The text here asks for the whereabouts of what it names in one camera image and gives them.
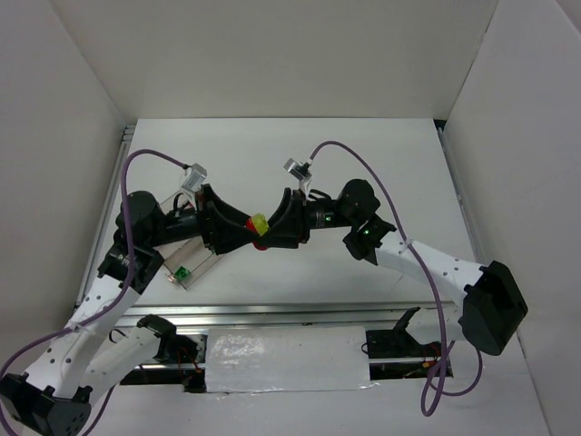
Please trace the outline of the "lime yellow long lego brick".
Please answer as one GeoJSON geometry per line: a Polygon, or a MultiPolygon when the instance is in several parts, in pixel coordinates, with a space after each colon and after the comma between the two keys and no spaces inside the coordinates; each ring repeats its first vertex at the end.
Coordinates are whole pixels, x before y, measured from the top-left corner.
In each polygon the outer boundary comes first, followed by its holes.
{"type": "Polygon", "coordinates": [[[263,236],[266,232],[270,230],[268,220],[262,213],[254,214],[250,218],[250,221],[252,228],[259,236],[263,236]]]}

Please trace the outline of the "green hollow lego brick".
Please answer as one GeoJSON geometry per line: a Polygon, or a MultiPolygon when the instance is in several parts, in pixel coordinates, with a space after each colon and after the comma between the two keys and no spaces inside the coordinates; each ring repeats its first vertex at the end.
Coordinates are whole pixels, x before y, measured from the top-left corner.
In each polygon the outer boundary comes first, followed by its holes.
{"type": "Polygon", "coordinates": [[[181,282],[187,279],[190,276],[190,274],[191,272],[187,268],[180,266],[174,273],[174,276],[178,281],[181,282]]]}

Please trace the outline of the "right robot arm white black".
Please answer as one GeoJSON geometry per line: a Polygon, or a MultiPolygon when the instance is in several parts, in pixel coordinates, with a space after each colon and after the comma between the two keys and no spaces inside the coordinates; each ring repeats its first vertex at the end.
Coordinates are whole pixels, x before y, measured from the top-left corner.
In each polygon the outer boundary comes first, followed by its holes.
{"type": "Polygon", "coordinates": [[[399,229],[382,220],[380,202],[361,179],[346,183],[336,199],[307,199],[287,189],[281,204],[261,226],[261,248],[296,249],[313,230],[346,227],[343,242],[358,261],[393,269],[438,291],[459,309],[461,339],[491,356],[500,355],[528,313],[512,272],[505,264],[463,261],[419,242],[407,242],[399,229]]]}

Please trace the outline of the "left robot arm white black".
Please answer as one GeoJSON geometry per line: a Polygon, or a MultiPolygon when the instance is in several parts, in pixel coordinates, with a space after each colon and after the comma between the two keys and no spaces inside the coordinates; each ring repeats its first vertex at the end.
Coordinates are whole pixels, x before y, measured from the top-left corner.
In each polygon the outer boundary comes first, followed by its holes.
{"type": "Polygon", "coordinates": [[[134,367],[154,360],[194,362],[197,342],[154,314],[140,319],[112,348],[101,346],[143,295],[164,259],[158,247],[200,236],[216,254],[253,242],[251,217],[223,202],[205,184],[190,208],[165,212],[146,191],[122,193],[113,246],[93,289],[59,332],[38,340],[48,347],[23,373],[2,372],[1,401],[13,419],[41,435],[82,432],[94,404],[134,367]]]}

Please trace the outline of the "clear bin near compartment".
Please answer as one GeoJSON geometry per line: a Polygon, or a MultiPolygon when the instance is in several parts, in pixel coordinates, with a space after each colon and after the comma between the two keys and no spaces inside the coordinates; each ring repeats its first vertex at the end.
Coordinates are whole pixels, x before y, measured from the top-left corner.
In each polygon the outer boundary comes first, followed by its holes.
{"type": "Polygon", "coordinates": [[[166,277],[174,285],[180,285],[184,290],[188,290],[193,284],[201,279],[220,259],[208,250],[201,238],[193,238],[186,242],[171,243],[158,249],[164,259],[163,266],[166,270],[166,277]],[[184,281],[178,281],[174,273],[183,266],[191,274],[184,281]]]}

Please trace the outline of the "white tape cover panel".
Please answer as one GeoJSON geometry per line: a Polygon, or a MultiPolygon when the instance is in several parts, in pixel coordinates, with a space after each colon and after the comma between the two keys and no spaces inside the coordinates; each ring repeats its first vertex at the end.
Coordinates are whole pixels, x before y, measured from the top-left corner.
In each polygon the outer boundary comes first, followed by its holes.
{"type": "Polygon", "coordinates": [[[351,327],[216,329],[205,354],[208,392],[356,391],[371,385],[360,346],[365,330],[351,327]]]}

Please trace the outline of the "aluminium rail frame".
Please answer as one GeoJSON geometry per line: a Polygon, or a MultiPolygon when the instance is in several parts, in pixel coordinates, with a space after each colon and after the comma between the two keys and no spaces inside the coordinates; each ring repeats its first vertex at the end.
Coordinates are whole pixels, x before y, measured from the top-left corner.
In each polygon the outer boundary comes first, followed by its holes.
{"type": "MultiPolygon", "coordinates": [[[[384,220],[401,222],[414,241],[474,260],[472,236],[434,123],[414,119],[140,120],[128,149],[130,191],[167,201],[181,164],[200,164],[214,191],[248,213],[271,214],[296,185],[284,169],[314,158],[313,185],[337,195],[353,178],[371,182],[384,220]]],[[[160,271],[119,324],[156,313],[181,327],[389,321],[433,303],[429,287],[354,260],[341,229],[315,231],[297,250],[243,247],[189,287],[160,271]]]]}

